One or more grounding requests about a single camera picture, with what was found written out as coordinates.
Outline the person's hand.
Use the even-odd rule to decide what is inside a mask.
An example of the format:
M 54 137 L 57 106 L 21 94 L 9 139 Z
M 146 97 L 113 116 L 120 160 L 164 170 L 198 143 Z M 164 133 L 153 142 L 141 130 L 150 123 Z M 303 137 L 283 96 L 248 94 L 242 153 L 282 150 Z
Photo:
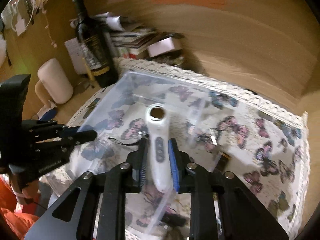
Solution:
M 16 196 L 17 201 L 22 205 L 28 205 L 33 202 L 39 190 L 39 180 L 36 179 L 30 183 L 21 183 L 21 179 L 16 174 L 9 176 L 10 186 Z

